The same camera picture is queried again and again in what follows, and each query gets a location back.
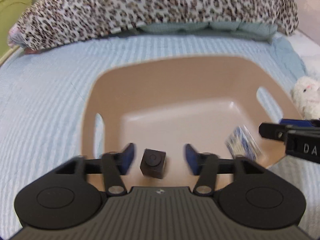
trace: green dresser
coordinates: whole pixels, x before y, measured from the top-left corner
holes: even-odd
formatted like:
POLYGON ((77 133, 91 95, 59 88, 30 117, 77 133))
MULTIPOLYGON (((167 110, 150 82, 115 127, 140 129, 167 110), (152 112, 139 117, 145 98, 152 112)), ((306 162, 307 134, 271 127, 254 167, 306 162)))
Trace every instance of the green dresser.
POLYGON ((9 30, 30 5, 31 0, 0 0, 0 65, 12 52, 7 45, 9 30))

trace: leopard print fabric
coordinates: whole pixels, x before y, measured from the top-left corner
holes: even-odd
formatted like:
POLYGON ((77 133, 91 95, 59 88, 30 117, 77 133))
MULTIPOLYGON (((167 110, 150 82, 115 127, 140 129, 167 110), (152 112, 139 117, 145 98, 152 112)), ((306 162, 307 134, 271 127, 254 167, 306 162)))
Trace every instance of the leopard print fabric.
POLYGON ((294 0, 40 0, 17 22, 27 47, 53 48, 151 23, 240 21, 298 26, 294 0))

